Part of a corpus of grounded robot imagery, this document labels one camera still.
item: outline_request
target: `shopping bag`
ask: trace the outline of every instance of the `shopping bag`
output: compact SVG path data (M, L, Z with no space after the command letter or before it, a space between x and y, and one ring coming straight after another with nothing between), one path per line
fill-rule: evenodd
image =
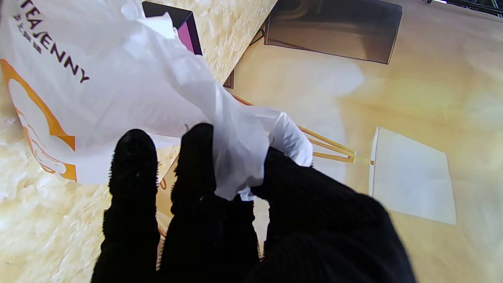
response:
M162 148L206 121L216 194L262 182L266 130L284 114L257 117L234 100L168 14L147 19L136 0L3 0L0 38L5 84L45 171L106 183L126 131L143 129Z

